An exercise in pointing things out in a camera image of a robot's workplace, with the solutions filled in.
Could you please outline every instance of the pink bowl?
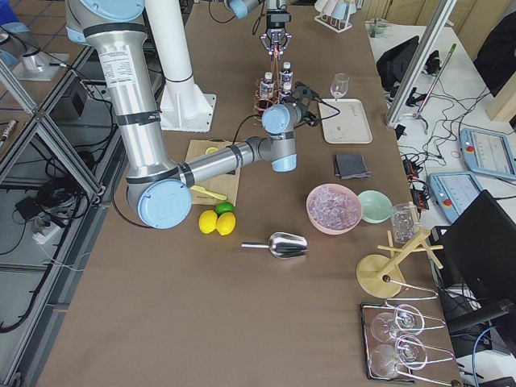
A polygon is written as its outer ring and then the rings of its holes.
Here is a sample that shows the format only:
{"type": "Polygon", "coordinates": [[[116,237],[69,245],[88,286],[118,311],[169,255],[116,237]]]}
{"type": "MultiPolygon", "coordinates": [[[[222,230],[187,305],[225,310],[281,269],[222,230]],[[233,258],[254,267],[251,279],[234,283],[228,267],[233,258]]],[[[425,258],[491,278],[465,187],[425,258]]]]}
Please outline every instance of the pink bowl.
{"type": "Polygon", "coordinates": [[[306,213],[319,231],[340,235],[353,229],[362,218],[358,196],[339,184],[315,187],[306,199],[306,213]]]}

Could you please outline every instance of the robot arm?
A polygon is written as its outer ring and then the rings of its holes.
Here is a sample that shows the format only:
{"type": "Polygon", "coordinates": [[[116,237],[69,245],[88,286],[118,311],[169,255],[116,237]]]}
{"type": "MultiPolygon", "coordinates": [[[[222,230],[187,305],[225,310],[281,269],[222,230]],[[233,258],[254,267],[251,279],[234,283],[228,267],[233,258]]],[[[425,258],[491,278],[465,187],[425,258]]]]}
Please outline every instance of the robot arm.
{"type": "Polygon", "coordinates": [[[260,40],[271,58],[277,56],[280,60],[292,39],[285,29],[285,24],[291,20],[286,0],[230,0],[229,7],[241,19],[263,2],[267,6],[267,30],[260,36],[260,40]]]}
{"type": "Polygon", "coordinates": [[[294,169],[293,129],[306,111],[296,102],[273,106],[262,117],[267,138],[254,137],[188,163],[170,160],[142,50],[143,8],[144,0],[67,0],[67,29],[70,39],[98,51],[129,160],[129,204],[146,224],[170,228],[189,213],[191,185],[258,160],[272,162],[278,172],[294,169]]]}

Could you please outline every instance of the small bottle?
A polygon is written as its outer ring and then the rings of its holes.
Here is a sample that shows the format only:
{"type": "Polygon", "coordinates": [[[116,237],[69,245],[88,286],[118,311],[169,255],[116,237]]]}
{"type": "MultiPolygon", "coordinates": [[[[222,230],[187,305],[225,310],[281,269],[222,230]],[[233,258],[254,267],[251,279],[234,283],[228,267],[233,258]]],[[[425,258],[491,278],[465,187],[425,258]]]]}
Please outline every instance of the small bottle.
{"type": "Polygon", "coordinates": [[[264,79],[260,82],[260,98],[271,99],[274,95],[273,74],[265,73],[264,79]]]}
{"type": "Polygon", "coordinates": [[[292,84],[290,82],[285,82],[283,84],[283,87],[281,88],[281,92],[280,92],[280,102],[283,102],[285,97],[292,95],[291,89],[292,89],[292,84]]]}
{"type": "Polygon", "coordinates": [[[290,62],[285,62],[283,64],[283,69],[280,71],[280,89],[283,89],[283,84],[285,82],[290,82],[292,84],[293,72],[290,68],[290,62]]]}

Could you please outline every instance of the blue joint cap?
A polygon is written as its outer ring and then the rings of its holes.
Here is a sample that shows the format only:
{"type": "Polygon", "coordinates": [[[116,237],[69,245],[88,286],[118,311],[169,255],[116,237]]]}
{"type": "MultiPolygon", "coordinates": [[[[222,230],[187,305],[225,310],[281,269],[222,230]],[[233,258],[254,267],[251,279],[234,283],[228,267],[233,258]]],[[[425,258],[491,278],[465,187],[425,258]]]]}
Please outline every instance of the blue joint cap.
{"type": "Polygon", "coordinates": [[[295,153],[293,155],[273,161],[273,169],[276,172],[293,171],[295,170],[296,166],[298,166],[298,155],[295,153]]]}
{"type": "Polygon", "coordinates": [[[289,108],[285,105],[269,107],[261,116],[266,131],[273,135],[283,133],[290,122],[289,108]]]}
{"type": "Polygon", "coordinates": [[[144,0],[81,0],[86,9],[112,22],[130,22],[144,11],[144,0]]]}
{"type": "Polygon", "coordinates": [[[74,29],[66,26],[66,33],[68,34],[68,39],[72,40],[74,43],[88,45],[82,32],[75,31],[74,29]]]}
{"type": "Polygon", "coordinates": [[[21,22],[6,23],[6,24],[3,24],[2,27],[13,34],[21,34],[23,32],[30,32],[29,27],[27,27],[25,24],[23,24],[21,22]]]}
{"type": "Polygon", "coordinates": [[[0,50],[0,60],[3,60],[3,63],[6,64],[7,67],[12,67],[18,64],[18,59],[10,52],[0,50]]]}
{"type": "Polygon", "coordinates": [[[242,0],[232,0],[229,7],[235,13],[237,19],[243,19],[248,15],[248,8],[242,0]]]}
{"type": "Polygon", "coordinates": [[[149,226],[170,228],[181,223],[192,207],[188,187],[175,179],[161,180],[149,186],[138,202],[138,215],[149,226]]]}

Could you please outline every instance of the monitor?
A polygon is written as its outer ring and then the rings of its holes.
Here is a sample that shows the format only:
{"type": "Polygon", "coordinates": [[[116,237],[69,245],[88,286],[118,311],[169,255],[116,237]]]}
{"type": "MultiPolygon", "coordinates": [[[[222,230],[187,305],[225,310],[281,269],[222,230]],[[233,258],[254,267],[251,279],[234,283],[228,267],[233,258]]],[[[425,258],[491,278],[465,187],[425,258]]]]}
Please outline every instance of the monitor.
{"type": "Polygon", "coordinates": [[[483,190],[443,235],[444,254],[455,265],[481,305],[448,322],[466,327],[491,321],[508,349],[516,354],[516,223],[483,190]]]}
{"type": "Polygon", "coordinates": [[[414,36],[383,53],[377,62],[377,70],[385,90],[390,91],[396,82],[402,81],[418,44],[419,36],[414,36]]]}

